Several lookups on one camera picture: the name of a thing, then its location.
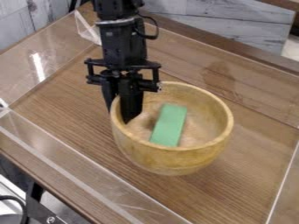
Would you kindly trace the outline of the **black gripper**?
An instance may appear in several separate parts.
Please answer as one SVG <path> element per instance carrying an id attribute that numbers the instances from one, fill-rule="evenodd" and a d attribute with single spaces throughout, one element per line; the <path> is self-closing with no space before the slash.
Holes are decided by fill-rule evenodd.
<path id="1" fill-rule="evenodd" d="M 103 58 L 87 59 L 88 84 L 101 86 L 101 94 L 111 110 L 117 93 L 124 123 L 139 116 L 143 110 L 143 91 L 159 89 L 159 68 L 161 65 L 147 59 L 148 39 L 145 23 L 140 17 L 96 22 L 100 33 Z"/>

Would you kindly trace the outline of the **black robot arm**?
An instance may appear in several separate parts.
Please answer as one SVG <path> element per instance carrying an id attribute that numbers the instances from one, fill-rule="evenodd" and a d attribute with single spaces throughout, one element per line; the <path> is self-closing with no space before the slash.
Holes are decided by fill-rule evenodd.
<path id="1" fill-rule="evenodd" d="M 147 59 L 148 39 L 144 19 L 156 21 L 139 12 L 144 0 L 92 0 L 99 21 L 96 27 L 101 40 L 101 59 L 87 59 L 88 84 L 100 85 L 107 109 L 120 98 L 120 112 L 124 123 L 139 116 L 143 110 L 144 91 L 159 91 L 159 68 L 161 65 Z"/>

